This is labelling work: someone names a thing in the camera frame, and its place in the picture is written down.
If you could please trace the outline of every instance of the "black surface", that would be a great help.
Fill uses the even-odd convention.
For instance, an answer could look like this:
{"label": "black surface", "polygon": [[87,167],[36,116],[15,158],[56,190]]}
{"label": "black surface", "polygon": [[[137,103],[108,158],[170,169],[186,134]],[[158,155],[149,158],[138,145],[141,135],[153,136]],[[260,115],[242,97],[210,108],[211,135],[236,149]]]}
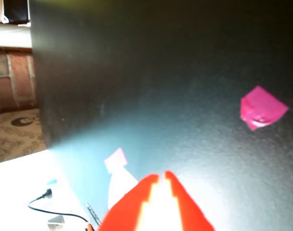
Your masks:
{"label": "black surface", "polygon": [[28,9],[27,0],[3,0],[4,15],[10,24],[27,23]]}
{"label": "black surface", "polygon": [[[218,231],[293,231],[293,2],[33,0],[48,147],[82,204],[107,211],[104,159],[174,172]],[[290,107],[250,131],[261,85]]]}

